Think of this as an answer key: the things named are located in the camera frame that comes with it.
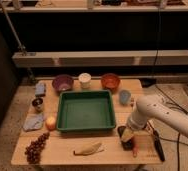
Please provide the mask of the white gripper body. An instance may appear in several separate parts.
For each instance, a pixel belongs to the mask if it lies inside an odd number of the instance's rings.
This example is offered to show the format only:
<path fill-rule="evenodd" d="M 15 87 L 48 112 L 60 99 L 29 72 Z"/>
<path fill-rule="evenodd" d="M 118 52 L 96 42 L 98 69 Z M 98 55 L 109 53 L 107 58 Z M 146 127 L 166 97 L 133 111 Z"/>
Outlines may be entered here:
<path fill-rule="evenodd" d="M 142 115 L 131 114 L 127 119 L 127 125 L 133 130 L 138 131 L 143 129 L 147 124 L 148 119 Z"/>

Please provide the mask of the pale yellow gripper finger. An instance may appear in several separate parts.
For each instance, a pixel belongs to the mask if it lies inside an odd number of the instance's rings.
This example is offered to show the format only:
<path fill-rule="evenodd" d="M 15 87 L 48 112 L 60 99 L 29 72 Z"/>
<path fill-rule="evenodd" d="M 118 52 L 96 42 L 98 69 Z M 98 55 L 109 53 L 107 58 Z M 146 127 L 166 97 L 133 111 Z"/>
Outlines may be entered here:
<path fill-rule="evenodd" d="M 134 136 L 134 132 L 130 128 L 126 128 L 121 136 L 122 142 L 129 141 Z"/>

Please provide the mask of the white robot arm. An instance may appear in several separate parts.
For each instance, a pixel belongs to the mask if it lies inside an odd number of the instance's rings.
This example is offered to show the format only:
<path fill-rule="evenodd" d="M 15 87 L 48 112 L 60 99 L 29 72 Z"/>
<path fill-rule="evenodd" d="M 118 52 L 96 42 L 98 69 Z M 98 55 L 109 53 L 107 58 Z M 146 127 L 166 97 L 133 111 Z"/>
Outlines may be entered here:
<path fill-rule="evenodd" d="M 166 107 L 157 95 L 147 95 L 137 99 L 135 109 L 127 119 L 121 141 L 130 140 L 134 133 L 142 130 L 152 118 L 162 121 L 188 138 L 188 115 Z"/>

